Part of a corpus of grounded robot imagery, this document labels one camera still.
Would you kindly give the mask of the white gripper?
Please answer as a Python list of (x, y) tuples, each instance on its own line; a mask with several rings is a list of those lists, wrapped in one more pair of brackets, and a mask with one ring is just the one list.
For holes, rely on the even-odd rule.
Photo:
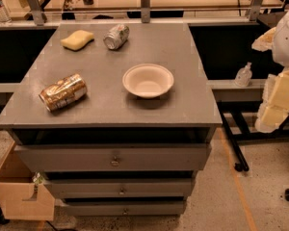
[(255, 121), (258, 132), (272, 133), (289, 116), (289, 32), (277, 32), (274, 27), (256, 39), (251, 48), (271, 50), (273, 60), (283, 66), (278, 75), (268, 75)]

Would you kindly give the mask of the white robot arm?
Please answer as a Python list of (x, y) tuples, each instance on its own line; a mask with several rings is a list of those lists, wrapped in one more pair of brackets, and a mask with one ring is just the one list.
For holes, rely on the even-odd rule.
[(289, 11), (274, 28), (256, 39), (251, 48), (271, 50), (273, 61), (283, 66), (278, 75), (268, 75), (255, 121), (257, 131), (271, 133), (289, 116)]

